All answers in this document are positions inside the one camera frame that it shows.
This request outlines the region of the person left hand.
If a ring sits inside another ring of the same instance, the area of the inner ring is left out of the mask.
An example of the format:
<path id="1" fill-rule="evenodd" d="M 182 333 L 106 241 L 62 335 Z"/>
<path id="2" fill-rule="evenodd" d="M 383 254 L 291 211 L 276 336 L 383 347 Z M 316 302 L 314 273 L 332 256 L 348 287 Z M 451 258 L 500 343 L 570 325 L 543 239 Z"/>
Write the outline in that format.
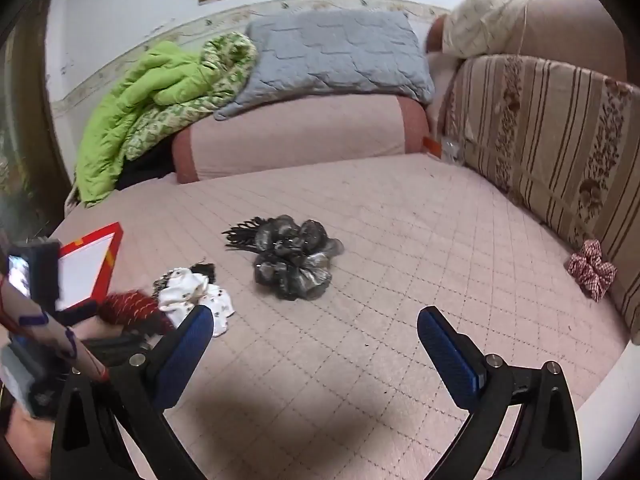
<path id="1" fill-rule="evenodd" d="M 26 471 L 35 479 L 50 478 L 54 422 L 33 418 L 20 404 L 14 404 L 6 440 Z"/>

